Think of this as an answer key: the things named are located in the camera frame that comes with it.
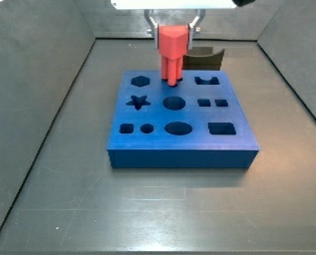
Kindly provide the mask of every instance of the star-shaped hole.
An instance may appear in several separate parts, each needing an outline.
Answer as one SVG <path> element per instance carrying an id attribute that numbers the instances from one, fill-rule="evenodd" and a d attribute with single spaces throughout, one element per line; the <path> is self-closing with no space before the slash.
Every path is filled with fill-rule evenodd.
<path id="1" fill-rule="evenodd" d="M 140 110 L 143 106 L 150 106 L 147 96 L 136 97 L 131 96 L 131 101 L 126 103 L 127 106 L 134 106 L 136 110 Z"/>

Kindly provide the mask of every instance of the shape sorter board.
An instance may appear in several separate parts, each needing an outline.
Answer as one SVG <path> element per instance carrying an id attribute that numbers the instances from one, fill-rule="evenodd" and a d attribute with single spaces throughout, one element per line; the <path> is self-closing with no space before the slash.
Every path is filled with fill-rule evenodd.
<path id="1" fill-rule="evenodd" d="M 258 144 L 221 71 L 127 71 L 108 140 L 114 168 L 247 168 Z"/>

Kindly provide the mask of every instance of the gray floor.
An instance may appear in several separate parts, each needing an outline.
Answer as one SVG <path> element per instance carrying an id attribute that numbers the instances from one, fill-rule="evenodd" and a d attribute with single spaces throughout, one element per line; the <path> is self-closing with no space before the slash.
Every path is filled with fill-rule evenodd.
<path id="1" fill-rule="evenodd" d="M 157 69 L 158 54 L 151 41 L 98 41 L 1 230 L 1 252 L 316 252 L 316 124 L 254 43 L 201 45 L 226 49 L 222 70 L 261 146 L 249 170 L 110 168 L 122 71 Z"/>

